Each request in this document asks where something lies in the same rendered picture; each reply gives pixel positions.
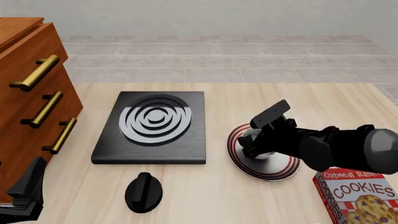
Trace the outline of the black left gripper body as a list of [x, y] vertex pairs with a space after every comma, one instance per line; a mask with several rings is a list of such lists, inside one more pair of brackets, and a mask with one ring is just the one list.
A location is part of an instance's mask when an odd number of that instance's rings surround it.
[[0, 221], [37, 221], [43, 209], [42, 202], [17, 201], [19, 205], [12, 203], [0, 203]]

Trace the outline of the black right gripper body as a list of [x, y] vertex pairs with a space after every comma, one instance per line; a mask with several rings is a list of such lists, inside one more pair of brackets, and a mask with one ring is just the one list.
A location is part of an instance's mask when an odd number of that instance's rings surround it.
[[265, 125], [254, 140], [254, 155], [278, 152], [299, 155], [298, 129], [294, 119], [280, 117]]

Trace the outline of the flat black stove plate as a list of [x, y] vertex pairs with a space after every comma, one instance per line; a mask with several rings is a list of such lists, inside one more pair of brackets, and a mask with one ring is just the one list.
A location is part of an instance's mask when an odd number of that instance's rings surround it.
[[120, 92], [91, 161], [93, 164], [205, 164], [204, 92]]

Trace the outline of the large wooden drawer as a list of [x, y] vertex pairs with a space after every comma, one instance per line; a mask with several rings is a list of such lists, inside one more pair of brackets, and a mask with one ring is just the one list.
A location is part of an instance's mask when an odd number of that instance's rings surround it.
[[[21, 82], [39, 65], [37, 59], [51, 55], [60, 58], [59, 63], [30, 92], [9, 87], [9, 82]], [[52, 23], [41, 24], [22, 40], [0, 54], [0, 113], [16, 114], [34, 96], [46, 94], [47, 90], [65, 90], [71, 81], [63, 66], [68, 59], [66, 50]]]

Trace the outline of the wooden cabinet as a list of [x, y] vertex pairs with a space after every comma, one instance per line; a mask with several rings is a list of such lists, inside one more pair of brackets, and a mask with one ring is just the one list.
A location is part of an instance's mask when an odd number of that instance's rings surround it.
[[83, 108], [67, 58], [52, 23], [0, 17], [0, 203], [35, 157], [60, 152]]

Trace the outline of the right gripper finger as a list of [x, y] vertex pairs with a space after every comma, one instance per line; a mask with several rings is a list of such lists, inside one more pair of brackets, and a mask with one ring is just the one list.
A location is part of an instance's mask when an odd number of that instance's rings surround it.
[[257, 148], [257, 141], [252, 136], [240, 136], [238, 137], [238, 143], [244, 150], [254, 150]]
[[262, 151], [256, 148], [244, 148], [243, 149], [243, 154], [247, 158], [256, 158], [257, 156], [262, 154]]

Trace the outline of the round black stove knob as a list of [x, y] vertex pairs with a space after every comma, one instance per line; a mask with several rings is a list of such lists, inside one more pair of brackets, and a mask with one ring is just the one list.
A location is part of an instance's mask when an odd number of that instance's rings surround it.
[[155, 209], [162, 200], [162, 184], [150, 173], [141, 172], [126, 188], [125, 201], [130, 210], [147, 213]]

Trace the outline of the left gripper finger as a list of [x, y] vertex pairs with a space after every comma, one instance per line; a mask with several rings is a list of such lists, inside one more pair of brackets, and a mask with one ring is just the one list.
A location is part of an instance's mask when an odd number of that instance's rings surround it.
[[30, 203], [44, 204], [43, 180], [47, 162], [44, 158], [35, 157], [20, 179], [9, 189], [13, 207], [27, 207]]

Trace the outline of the printed cookies box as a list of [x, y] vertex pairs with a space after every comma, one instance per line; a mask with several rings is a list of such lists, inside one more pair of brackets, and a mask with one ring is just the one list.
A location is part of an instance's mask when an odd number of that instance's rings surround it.
[[333, 224], [398, 224], [398, 193], [384, 175], [331, 168], [312, 180]]

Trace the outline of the plate with red rings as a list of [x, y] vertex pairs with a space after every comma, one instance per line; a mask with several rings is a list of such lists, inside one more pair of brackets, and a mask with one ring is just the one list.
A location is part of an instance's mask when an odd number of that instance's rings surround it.
[[241, 124], [234, 128], [226, 140], [226, 152], [233, 164], [246, 175], [268, 182], [277, 182], [293, 177], [301, 168], [302, 160], [275, 152], [266, 160], [247, 158], [243, 154], [243, 147], [238, 143], [238, 137], [245, 130], [251, 128], [249, 124]]

